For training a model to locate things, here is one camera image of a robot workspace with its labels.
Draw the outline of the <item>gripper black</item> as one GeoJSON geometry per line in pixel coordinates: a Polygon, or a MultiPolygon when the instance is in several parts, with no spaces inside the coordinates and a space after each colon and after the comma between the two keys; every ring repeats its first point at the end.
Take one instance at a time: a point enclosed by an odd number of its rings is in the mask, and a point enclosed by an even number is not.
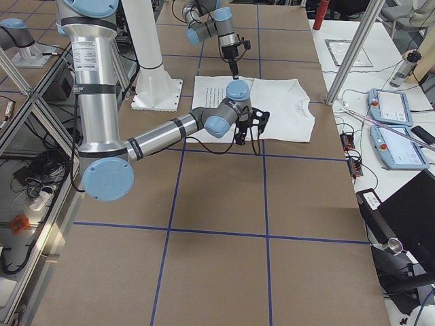
{"type": "Polygon", "coordinates": [[[252,127],[252,119],[248,117],[245,120],[237,120],[236,128],[237,131],[234,135],[234,139],[236,140],[237,145],[245,145],[245,137],[247,136],[247,131],[252,127]]]}
{"type": "Polygon", "coordinates": [[[220,49],[221,49],[221,53],[222,53],[222,58],[228,62],[228,65],[230,67],[230,71],[232,74],[232,78],[238,79],[239,78],[239,69],[238,69],[237,61],[236,61],[236,59],[239,56],[238,45],[232,44],[232,45],[228,45],[228,46],[221,46],[220,49]]]}

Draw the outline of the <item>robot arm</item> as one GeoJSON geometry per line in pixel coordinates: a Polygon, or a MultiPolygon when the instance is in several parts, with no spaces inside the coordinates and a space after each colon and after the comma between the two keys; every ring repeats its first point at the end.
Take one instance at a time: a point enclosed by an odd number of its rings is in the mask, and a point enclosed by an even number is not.
{"type": "Polygon", "coordinates": [[[219,1],[187,1],[182,16],[188,38],[198,43],[217,36],[228,59],[232,80],[215,108],[197,107],[143,134],[122,140],[120,127],[138,127],[158,113],[176,112],[183,82],[166,71],[156,21],[149,1],[58,1],[58,25],[70,38],[75,70],[75,99],[80,108],[84,140],[79,147],[83,190],[110,202],[125,196],[134,183],[132,163],[182,139],[206,130],[224,136],[236,128],[234,141],[244,142],[254,118],[248,84],[239,79],[238,48],[232,12],[219,1]],[[113,46],[116,11],[123,9],[137,56],[137,83],[128,110],[119,110],[113,46]]]}
{"type": "Polygon", "coordinates": [[[234,31],[231,9],[223,1],[186,1],[182,17],[188,25],[186,35],[192,45],[218,37],[222,58],[228,63],[232,78],[238,79],[240,41],[234,31]]]}

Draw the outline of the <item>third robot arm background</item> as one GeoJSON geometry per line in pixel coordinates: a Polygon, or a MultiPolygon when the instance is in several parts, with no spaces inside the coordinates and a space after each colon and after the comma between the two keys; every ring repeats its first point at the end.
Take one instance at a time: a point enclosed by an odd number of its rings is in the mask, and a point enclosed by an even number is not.
{"type": "Polygon", "coordinates": [[[1,21],[1,49],[11,48],[18,49],[12,62],[21,68],[42,68],[50,57],[58,55],[55,46],[37,43],[27,25],[18,18],[1,21]]]}

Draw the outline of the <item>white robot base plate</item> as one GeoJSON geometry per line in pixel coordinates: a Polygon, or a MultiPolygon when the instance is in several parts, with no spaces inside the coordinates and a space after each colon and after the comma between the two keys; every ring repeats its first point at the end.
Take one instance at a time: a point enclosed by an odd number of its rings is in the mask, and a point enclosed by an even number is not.
{"type": "Polygon", "coordinates": [[[137,80],[135,95],[131,104],[134,110],[177,111],[182,79],[142,77],[137,80]]]}

